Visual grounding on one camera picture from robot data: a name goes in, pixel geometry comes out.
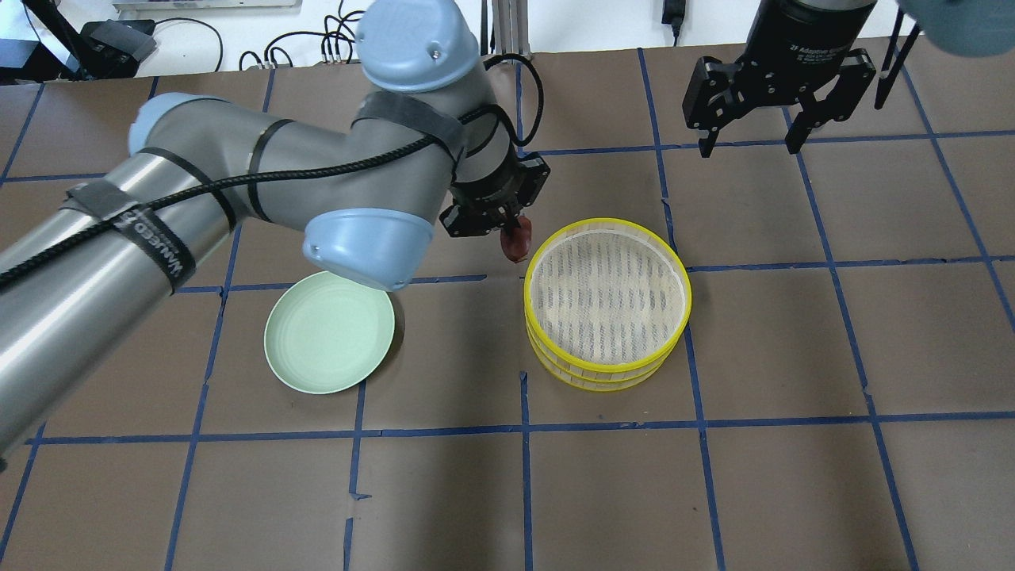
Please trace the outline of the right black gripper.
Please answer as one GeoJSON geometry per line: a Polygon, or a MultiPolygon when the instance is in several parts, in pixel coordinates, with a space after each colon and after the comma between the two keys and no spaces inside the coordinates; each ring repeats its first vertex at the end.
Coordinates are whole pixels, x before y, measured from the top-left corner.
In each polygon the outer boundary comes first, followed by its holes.
{"type": "Polygon", "coordinates": [[[739,57],[703,56],[691,73],[682,112],[701,158],[722,128],[754,109],[800,108],[784,137],[791,155],[816,128],[851,118],[875,74],[865,48],[853,47],[874,4],[762,1],[739,57]]]}

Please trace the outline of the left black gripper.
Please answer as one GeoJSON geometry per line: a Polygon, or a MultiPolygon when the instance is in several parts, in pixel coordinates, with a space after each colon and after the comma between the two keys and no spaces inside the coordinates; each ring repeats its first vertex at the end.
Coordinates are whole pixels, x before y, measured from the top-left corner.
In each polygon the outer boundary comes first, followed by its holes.
{"type": "Polygon", "coordinates": [[[441,225],[452,238],[530,230],[532,221],[523,209],[536,202],[550,172],[537,152],[507,152],[492,173],[450,186],[452,203],[441,212],[441,225]]]}

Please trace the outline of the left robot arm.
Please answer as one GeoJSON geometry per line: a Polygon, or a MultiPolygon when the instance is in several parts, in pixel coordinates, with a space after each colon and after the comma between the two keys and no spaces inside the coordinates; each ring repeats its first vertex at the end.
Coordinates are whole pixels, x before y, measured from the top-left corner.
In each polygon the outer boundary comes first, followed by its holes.
{"type": "Polygon", "coordinates": [[[2,456],[94,372],[247,218],[300,231],[321,270],[405,288],[442,225],[526,237],[549,176],[519,155],[507,112],[453,1],[377,1],[356,29],[370,81],[348,133],[211,95],[166,93],[129,129],[129,155],[69,188],[2,252],[2,456]]]}

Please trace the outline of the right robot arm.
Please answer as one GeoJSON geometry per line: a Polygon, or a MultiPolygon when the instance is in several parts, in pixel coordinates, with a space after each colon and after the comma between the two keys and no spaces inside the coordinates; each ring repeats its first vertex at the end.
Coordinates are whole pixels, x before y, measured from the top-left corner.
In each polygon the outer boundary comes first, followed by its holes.
{"type": "Polygon", "coordinates": [[[844,122],[876,84],[875,108],[884,106],[919,35],[965,58],[1012,50],[1011,1],[900,1],[891,47],[880,67],[855,43],[874,9],[872,1],[762,1],[745,50],[732,63],[703,56],[682,101],[708,158],[718,134],[759,108],[800,108],[784,144],[800,151],[810,134],[844,122]]]}

